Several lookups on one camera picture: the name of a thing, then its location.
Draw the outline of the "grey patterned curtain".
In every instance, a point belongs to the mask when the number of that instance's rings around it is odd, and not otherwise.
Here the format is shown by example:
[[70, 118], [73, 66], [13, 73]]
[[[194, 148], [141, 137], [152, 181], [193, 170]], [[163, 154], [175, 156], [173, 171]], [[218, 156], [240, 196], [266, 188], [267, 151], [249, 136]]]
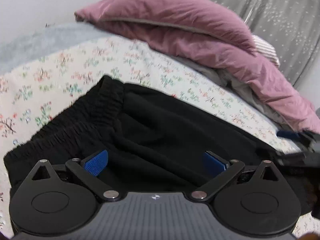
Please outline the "grey patterned curtain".
[[319, 0], [211, 0], [237, 13], [276, 49], [280, 70], [297, 87], [319, 54]]

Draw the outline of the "striped pillow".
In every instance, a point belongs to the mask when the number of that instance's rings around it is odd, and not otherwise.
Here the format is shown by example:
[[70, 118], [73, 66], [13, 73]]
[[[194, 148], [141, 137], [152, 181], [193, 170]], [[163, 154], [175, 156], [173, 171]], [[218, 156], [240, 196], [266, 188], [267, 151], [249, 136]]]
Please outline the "striped pillow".
[[279, 68], [280, 62], [276, 54], [275, 48], [257, 35], [252, 35], [252, 38], [253, 38], [253, 41], [255, 42], [257, 52], [259, 52], [261, 55], [267, 58], [270, 62], [272, 62], [277, 68]]

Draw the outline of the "light blue fuzzy blanket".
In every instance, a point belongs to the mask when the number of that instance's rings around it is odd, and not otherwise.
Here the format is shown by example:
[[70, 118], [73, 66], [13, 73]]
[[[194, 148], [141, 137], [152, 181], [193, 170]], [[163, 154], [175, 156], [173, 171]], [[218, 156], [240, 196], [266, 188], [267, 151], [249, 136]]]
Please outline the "light blue fuzzy blanket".
[[1, 74], [10, 72], [20, 64], [82, 42], [108, 36], [110, 33], [82, 22], [52, 25], [32, 34], [20, 36], [1, 44]]

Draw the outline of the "pink quilt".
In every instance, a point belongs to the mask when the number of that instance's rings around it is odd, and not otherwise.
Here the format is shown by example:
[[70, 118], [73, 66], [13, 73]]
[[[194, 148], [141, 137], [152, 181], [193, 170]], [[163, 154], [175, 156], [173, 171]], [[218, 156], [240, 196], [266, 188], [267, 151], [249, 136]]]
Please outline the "pink quilt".
[[313, 105], [256, 48], [251, 31], [231, 10], [210, 0], [101, 0], [75, 18], [146, 42], [153, 50], [225, 69], [295, 131], [319, 132]]

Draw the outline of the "black pants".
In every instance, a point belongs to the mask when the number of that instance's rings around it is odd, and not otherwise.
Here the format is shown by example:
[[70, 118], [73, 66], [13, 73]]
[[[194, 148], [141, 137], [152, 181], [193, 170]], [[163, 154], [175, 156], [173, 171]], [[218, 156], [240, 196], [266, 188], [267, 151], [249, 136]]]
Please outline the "black pants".
[[8, 152], [15, 194], [41, 159], [64, 164], [107, 150], [99, 179], [118, 191], [192, 191], [211, 179], [203, 155], [259, 165], [274, 148], [236, 126], [159, 91], [103, 76], [85, 95]]

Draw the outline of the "floral bed sheet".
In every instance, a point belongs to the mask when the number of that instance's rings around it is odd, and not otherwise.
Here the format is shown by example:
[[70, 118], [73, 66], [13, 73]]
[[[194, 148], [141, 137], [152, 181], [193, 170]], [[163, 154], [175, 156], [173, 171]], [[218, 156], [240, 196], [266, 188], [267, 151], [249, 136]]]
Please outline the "floral bed sheet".
[[1, 155], [28, 142], [104, 75], [173, 96], [284, 153], [298, 151], [294, 142], [277, 137], [278, 124], [188, 63], [110, 35], [65, 46], [1, 75]]

